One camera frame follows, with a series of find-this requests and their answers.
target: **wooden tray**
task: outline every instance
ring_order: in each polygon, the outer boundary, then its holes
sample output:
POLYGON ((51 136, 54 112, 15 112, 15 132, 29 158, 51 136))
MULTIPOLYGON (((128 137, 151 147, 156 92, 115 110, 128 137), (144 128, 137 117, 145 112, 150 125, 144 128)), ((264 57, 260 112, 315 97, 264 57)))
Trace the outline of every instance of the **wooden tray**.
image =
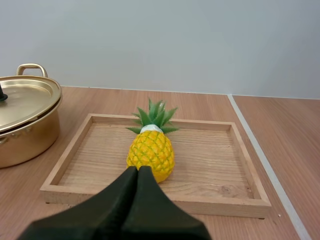
MULTIPOLYGON (((41 187, 47 203, 75 205, 125 169, 131 116, 89 114, 41 187)), ((164 193, 189 214, 264 218, 271 204, 233 122, 172 120, 175 152, 164 193)))

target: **white wall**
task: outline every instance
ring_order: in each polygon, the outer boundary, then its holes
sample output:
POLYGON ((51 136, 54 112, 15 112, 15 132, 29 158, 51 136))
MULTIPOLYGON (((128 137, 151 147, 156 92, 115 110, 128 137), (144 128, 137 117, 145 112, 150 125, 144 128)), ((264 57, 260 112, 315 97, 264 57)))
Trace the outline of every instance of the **white wall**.
POLYGON ((320 98, 319 0, 6 0, 0 76, 65 86, 320 98))

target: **pot handle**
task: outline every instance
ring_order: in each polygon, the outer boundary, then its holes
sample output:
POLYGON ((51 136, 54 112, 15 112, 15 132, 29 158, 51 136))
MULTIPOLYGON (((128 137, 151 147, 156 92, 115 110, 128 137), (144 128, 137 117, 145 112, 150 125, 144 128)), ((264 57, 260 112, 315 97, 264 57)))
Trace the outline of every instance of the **pot handle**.
POLYGON ((25 64, 21 64, 20 66, 18 66, 17 70, 16 70, 16 74, 17 75, 23 75, 24 70, 26 69, 40 69, 42 76, 47 78, 48 74, 47 71, 45 70, 45 68, 39 64, 36 63, 25 63, 25 64))

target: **yellow pineapple body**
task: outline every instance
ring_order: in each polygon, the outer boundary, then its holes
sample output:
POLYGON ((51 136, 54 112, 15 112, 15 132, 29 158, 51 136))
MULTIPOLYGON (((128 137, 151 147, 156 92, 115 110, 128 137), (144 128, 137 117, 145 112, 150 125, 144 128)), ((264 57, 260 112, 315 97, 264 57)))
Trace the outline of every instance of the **yellow pineapple body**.
POLYGON ((150 166, 157 183, 173 171, 175 154, 169 138, 159 131, 144 131, 136 136, 126 159, 127 167, 150 166))

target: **lid knob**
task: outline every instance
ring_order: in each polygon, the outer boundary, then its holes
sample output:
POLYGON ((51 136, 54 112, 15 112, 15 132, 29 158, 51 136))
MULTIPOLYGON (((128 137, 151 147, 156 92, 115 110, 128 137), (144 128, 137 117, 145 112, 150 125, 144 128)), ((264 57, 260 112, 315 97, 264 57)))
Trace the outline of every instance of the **lid knob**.
POLYGON ((0 102, 6 100, 8 98, 8 95, 4 94, 4 92, 2 91, 2 87, 0 84, 0 102))

